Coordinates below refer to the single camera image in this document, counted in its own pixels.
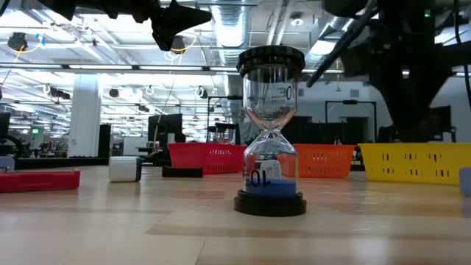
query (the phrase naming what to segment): white block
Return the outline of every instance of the white block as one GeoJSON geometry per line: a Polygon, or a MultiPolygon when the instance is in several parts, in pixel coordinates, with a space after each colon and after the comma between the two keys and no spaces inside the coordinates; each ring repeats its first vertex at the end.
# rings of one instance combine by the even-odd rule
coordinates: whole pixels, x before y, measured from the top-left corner
{"type": "Polygon", "coordinates": [[[138,157],[111,157],[108,164],[108,180],[138,182],[141,180],[142,162],[138,157]]]}

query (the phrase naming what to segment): black hourglass cap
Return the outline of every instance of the black hourglass cap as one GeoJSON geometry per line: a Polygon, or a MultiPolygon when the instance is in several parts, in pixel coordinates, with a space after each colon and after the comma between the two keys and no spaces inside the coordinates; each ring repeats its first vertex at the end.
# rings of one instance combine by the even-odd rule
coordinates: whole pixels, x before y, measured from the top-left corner
{"type": "Polygon", "coordinates": [[[259,66],[289,66],[303,70],[306,64],[304,54],[300,50],[280,45],[255,47],[240,53],[238,56],[236,68],[241,77],[259,66]]]}

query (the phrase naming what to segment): black hourglass base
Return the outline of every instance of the black hourglass base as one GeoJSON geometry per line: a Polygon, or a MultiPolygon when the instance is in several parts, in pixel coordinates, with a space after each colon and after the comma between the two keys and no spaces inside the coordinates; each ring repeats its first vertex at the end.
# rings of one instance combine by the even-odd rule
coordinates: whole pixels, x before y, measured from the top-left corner
{"type": "Polygon", "coordinates": [[[306,203],[302,193],[294,197],[262,197],[240,190],[234,198],[234,209],[256,216],[288,217],[306,213],[306,203]]]}

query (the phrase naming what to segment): yellow basket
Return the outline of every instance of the yellow basket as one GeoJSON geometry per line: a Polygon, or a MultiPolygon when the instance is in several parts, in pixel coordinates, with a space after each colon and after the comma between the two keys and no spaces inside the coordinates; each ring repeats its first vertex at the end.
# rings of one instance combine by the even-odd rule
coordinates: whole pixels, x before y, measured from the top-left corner
{"type": "Polygon", "coordinates": [[[368,180],[458,185],[471,144],[360,144],[368,180]]]}

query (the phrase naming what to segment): hourglass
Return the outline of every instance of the hourglass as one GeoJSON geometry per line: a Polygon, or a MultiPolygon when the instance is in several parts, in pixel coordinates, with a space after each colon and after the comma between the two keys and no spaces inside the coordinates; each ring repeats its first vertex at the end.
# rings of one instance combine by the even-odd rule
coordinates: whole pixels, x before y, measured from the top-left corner
{"type": "Polygon", "coordinates": [[[234,199],[237,211],[259,216],[306,212],[297,190],[296,150],[281,135],[297,111],[297,83],[304,67],[304,54],[287,46],[261,46],[238,57],[244,109],[263,132],[244,152],[243,188],[234,199]]]}

